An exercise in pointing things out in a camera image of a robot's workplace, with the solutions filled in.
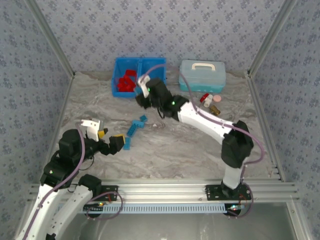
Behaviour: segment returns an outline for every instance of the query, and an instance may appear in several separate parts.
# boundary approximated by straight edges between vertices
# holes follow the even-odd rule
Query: light blue plastic box
[[[220,93],[226,85],[226,67],[221,61],[183,60],[180,72],[193,92]],[[179,84],[182,91],[188,91],[181,76]]]

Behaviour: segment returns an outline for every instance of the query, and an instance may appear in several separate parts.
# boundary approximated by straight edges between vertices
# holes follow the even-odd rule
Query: blue tray
[[[112,95],[117,98],[134,98],[135,92],[121,92],[118,91],[117,84],[119,79],[122,78],[126,70],[135,70],[137,73],[137,79],[145,74],[151,67],[158,64],[165,64],[166,59],[164,57],[117,57],[115,59],[115,65],[111,80]],[[166,67],[158,68],[149,74],[150,78],[160,78],[164,84],[166,84]]]

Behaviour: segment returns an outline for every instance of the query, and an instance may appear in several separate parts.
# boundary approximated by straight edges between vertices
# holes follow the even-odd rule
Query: patterned wallpaper
[[[25,2],[1,0],[1,240],[13,239],[27,184],[39,181],[68,83]]]
[[[216,60],[249,68],[283,0],[36,0],[74,71],[116,57]]]
[[[320,1],[300,0],[255,76],[288,181],[320,239]]]

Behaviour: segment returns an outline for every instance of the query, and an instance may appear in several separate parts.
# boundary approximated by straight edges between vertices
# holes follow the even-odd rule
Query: black mounting plate
[[[251,200],[251,194],[249,189],[244,184],[239,184],[239,186],[233,190],[233,194],[230,197],[227,197],[222,192],[221,184],[217,185],[206,185],[205,186],[206,199],[208,201],[243,201],[243,200]]]
[[[118,186],[117,185],[102,185],[101,186],[101,193],[106,193],[106,192],[118,192]],[[108,195],[104,195],[102,197],[97,198],[94,201],[97,202],[109,202],[109,200],[111,200],[111,202],[117,201],[117,195],[115,194],[108,194]]]

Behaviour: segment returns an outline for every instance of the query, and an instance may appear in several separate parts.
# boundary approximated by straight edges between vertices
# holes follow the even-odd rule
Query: gray marble floor
[[[188,96],[179,89],[178,76],[167,72],[167,86],[174,94]],[[104,121],[109,132],[104,137],[126,134],[132,120],[145,114],[148,122],[138,129],[131,140],[130,150],[121,150],[116,155],[96,154],[94,165],[81,172],[102,179],[117,178],[202,178],[221,179],[225,164],[220,158],[221,146],[211,137],[186,124],[171,118],[161,119],[156,109],[139,107],[134,99],[114,98],[111,93],[110,72],[77,72],[65,109],[59,138],[68,129],[75,128],[81,119],[98,118]],[[220,94],[222,101],[216,106],[222,119],[247,123],[251,133],[263,142],[255,108],[246,80],[227,73],[226,86]],[[201,93],[195,93],[199,102]],[[250,160],[260,156],[255,144]],[[82,168],[90,165],[90,160]],[[269,178],[272,163],[266,154],[261,163],[250,165],[245,177]]]

